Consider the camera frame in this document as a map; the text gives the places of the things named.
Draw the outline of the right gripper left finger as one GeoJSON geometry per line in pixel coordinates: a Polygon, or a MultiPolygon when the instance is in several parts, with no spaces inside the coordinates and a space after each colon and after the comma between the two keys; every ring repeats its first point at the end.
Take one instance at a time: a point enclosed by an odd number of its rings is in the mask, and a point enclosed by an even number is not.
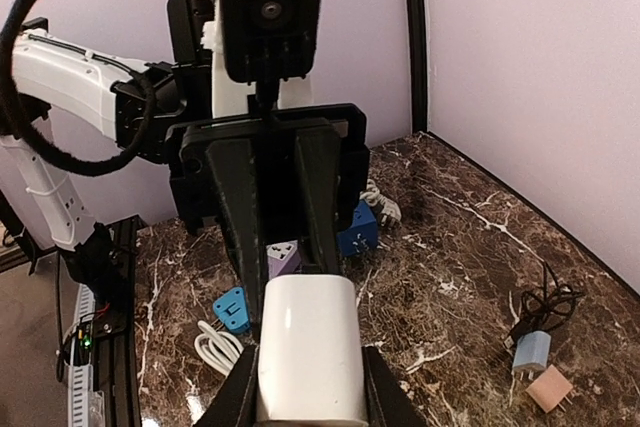
{"type": "Polygon", "coordinates": [[[241,353],[213,401],[195,427],[251,427],[255,424],[258,387],[258,347],[241,353]]]}

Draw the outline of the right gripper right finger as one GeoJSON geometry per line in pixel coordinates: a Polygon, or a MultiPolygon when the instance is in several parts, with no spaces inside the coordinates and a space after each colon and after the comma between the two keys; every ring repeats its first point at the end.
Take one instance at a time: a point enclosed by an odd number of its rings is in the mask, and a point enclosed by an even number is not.
{"type": "Polygon", "coordinates": [[[362,348],[368,422],[373,427],[426,427],[376,347],[362,348]]]}

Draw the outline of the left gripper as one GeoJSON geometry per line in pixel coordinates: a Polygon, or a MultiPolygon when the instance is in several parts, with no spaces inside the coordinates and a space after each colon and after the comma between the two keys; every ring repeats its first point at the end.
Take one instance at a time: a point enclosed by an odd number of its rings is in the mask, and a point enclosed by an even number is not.
{"type": "Polygon", "coordinates": [[[190,234],[220,220],[251,322],[262,320],[262,228],[267,237],[302,237],[309,273],[341,274],[336,223],[349,226],[367,182],[366,131],[366,115],[351,103],[169,129],[165,147],[178,216],[190,234]],[[324,125],[338,135],[297,134],[324,125]]]}

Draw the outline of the white usb charger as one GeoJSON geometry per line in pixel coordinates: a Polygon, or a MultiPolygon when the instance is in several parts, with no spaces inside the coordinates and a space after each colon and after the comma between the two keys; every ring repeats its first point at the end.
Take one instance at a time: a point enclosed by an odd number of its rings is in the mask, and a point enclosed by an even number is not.
{"type": "Polygon", "coordinates": [[[367,426],[353,283],[329,274],[270,280],[257,374],[258,426],[367,426]]]}

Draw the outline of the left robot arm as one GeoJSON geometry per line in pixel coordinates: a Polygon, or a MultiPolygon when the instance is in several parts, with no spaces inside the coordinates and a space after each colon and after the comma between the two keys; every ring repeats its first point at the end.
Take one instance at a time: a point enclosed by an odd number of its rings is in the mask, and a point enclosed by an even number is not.
{"type": "Polygon", "coordinates": [[[262,318],[266,246],[299,240],[313,270],[337,275],[369,167],[366,118],[352,104],[279,108],[316,49],[321,0],[183,0],[170,16],[181,62],[120,60],[51,37],[14,9],[1,36],[1,139],[26,156],[27,179],[60,175],[47,222],[71,277],[114,312],[132,308],[106,227],[71,194],[135,158],[165,165],[176,209],[195,233],[217,222],[262,318]]]}

